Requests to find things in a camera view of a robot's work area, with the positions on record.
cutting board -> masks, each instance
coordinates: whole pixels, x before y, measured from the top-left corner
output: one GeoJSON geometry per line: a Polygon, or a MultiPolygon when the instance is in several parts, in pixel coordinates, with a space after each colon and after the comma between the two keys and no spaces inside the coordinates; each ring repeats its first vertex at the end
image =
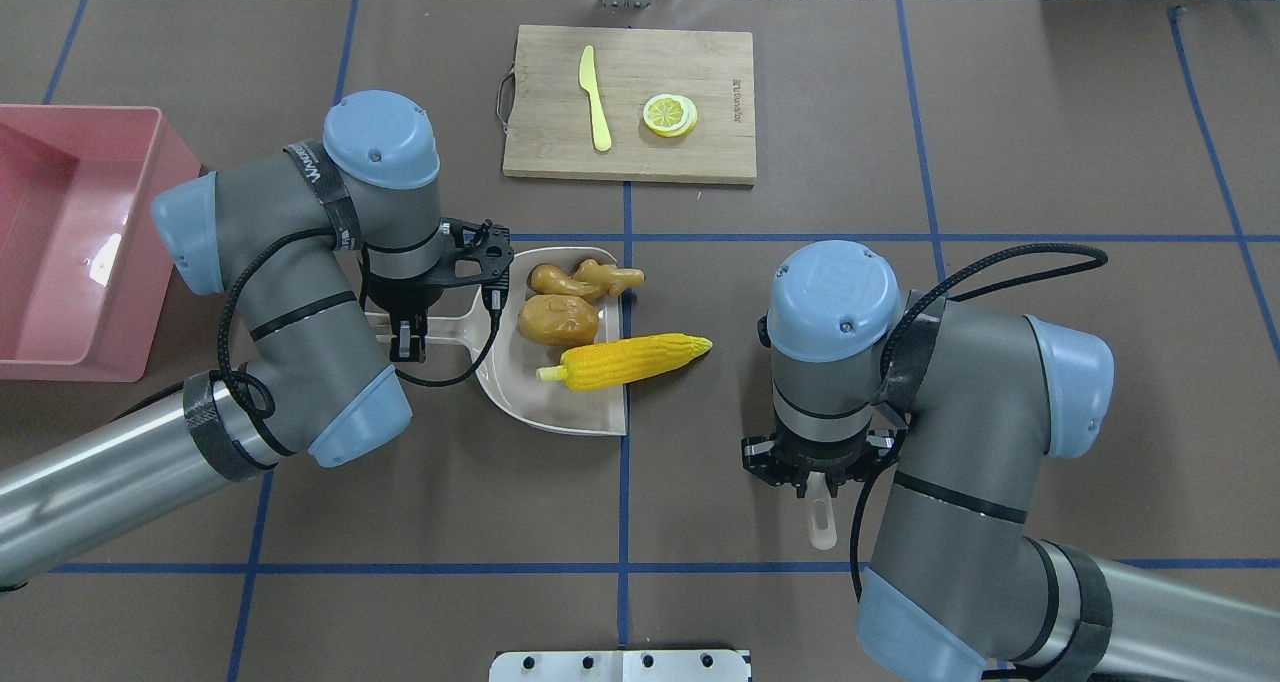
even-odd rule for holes
{"type": "Polygon", "coordinates": [[[502,170],[568,180],[755,184],[755,77],[750,32],[521,26],[516,95],[502,170]],[[586,45],[613,148],[591,146],[591,113],[577,84],[586,45]],[[698,105],[698,125],[660,138],[640,114],[655,93],[698,105]]]}

white dustpan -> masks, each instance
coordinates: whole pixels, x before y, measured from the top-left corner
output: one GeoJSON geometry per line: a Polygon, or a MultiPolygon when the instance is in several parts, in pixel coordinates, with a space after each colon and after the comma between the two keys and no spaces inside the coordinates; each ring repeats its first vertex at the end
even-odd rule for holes
{"type": "MultiPolygon", "coordinates": [[[[498,409],[531,427],[561,435],[621,436],[627,431],[626,400],[622,386],[595,392],[571,392],[562,383],[538,381],[538,369],[559,363],[562,348],[534,344],[517,329],[517,317],[529,289],[529,274],[539,264],[572,273],[585,258],[599,264],[617,264],[617,258],[594,246],[549,246],[517,253],[511,264],[511,294],[502,313],[498,338],[493,349],[476,369],[480,388],[498,409]]],[[[593,303],[599,310],[600,328],[595,342],[607,343],[622,337],[622,308],[617,298],[603,296],[593,303]]],[[[429,317],[428,343],[465,345],[471,360],[480,356],[489,339],[489,312],[476,290],[471,310],[462,317],[429,317]]]]}

brown table surface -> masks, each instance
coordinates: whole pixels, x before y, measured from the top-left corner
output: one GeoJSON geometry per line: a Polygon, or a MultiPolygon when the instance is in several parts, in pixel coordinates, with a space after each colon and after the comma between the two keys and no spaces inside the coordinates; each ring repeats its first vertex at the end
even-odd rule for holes
{"type": "MultiPolygon", "coordinates": [[[[1280,605],[1280,4],[1188,3],[1176,27],[1170,6],[3,0],[0,102],[155,105],[214,170],[315,136],[344,91],[406,93],[447,214],[612,250],[649,275],[634,334],[716,351],[634,385],[621,444],[525,427],[475,383],[410,389],[412,427],[367,458],[291,461],[10,595],[0,678],[484,679],[499,650],[622,644],[890,679],[854,641],[844,531],[812,549],[804,505],[739,463],[771,424],[771,274],[826,237],[911,287],[1021,241],[1103,246],[1101,271],[984,299],[1116,357],[1102,435],[1044,464],[1029,534],[1280,605]],[[520,23],[754,32],[759,184],[506,179],[493,104],[520,23]]],[[[210,369],[220,305],[174,276],[136,385],[0,383],[0,468],[210,369]]]]}

corn cob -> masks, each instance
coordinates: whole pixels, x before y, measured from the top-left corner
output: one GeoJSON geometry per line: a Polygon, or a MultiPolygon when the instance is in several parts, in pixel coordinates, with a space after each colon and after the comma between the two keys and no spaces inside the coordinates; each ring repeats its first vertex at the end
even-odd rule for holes
{"type": "Polygon", "coordinates": [[[712,340],[677,331],[631,337],[567,349],[558,367],[540,367],[538,377],[544,383],[563,380],[564,386],[573,392],[599,390],[671,372],[701,357],[708,349],[712,349],[712,340]]]}

yellow lemon slice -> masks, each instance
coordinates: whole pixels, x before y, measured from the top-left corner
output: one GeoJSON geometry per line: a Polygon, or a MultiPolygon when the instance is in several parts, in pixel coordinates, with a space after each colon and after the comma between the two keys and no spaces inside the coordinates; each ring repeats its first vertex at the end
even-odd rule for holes
{"type": "Polygon", "coordinates": [[[677,93],[659,93],[644,104],[644,123],[654,134],[678,138],[698,125],[698,107],[694,100],[677,93]]]}

